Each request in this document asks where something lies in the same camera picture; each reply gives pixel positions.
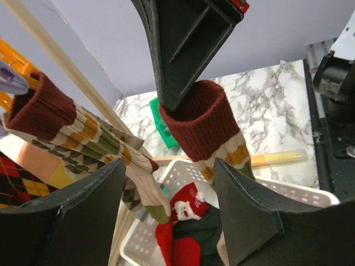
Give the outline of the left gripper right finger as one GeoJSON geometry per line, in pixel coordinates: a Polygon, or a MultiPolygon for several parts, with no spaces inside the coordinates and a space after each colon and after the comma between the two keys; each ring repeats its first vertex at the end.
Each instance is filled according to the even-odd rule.
{"type": "Polygon", "coordinates": [[[353,265],[354,200],[326,208],[285,197],[214,163],[230,265],[353,265]]]}

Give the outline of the white oval clip hanger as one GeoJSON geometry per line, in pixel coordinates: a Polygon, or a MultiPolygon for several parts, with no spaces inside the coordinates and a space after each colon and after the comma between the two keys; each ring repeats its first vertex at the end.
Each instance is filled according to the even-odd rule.
{"type": "Polygon", "coordinates": [[[20,52],[1,38],[1,107],[10,111],[11,95],[24,95],[36,90],[39,81],[32,77],[39,70],[20,52]]]}

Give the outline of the beige brown argyle sock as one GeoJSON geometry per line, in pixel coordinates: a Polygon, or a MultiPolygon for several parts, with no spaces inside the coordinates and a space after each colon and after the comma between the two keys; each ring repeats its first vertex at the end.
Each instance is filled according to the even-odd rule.
{"type": "MultiPolygon", "coordinates": [[[[102,124],[105,129],[113,133],[114,136],[118,137],[124,143],[130,145],[132,148],[140,150],[140,148],[143,146],[144,140],[116,129],[110,123],[102,120],[96,115],[94,115],[93,117],[100,124],[102,124]]],[[[55,145],[49,141],[41,140],[37,137],[20,131],[11,130],[9,128],[5,128],[5,130],[11,134],[22,138],[26,142],[33,144],[34,146],[40,149],[46,150],[56,157],[61,158],[63,160],[67,174],[75,182],[87,177],[90,173],[95,172],[96,170],[100,169],[105,165],[105,163],[91,156],[85,155],[81,152],[55,145]]],[[[135,183],[128,177],[124,178],[124,189],[121,196],[121,200],[132,212],[139,211],[143,206],[141,204],[141,199],[138,194],[138,190],[136,188],[135,183]]]]}

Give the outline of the striped argyle sock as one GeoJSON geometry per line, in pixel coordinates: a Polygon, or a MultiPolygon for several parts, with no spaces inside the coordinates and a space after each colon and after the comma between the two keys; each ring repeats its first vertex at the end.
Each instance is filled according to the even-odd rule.
{"type": "Polygon", "coordinates": [[[138,198],[161,224],[168,223],[170,204],[153,172],[158,165],[125,139],[114,135],[97,116],[66,96],[42,72],[33,74],[36,90],[16,95],[9,112],[2,115],[4,127],[21,138],[27,136],[80,152],[103,163],[122,158],[126,176],[134,183],[138,198]]]}

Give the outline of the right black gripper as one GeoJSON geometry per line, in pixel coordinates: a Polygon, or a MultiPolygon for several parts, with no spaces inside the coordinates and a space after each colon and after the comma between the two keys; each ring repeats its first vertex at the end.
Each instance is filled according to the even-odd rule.
{"type": "Polygon", "coordinates": [[[246,0],[132,2],[144,25],[159,103],[175,111],[250,5],[246,0]]]}

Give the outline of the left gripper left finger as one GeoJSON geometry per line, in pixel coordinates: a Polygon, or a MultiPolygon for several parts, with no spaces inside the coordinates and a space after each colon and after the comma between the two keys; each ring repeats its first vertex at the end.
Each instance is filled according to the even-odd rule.
{"type": "Polygon", "coordinates": [[[17,208],[1,209],[1,265],[108,265],[126,166],[95,173],[17,208]]]}

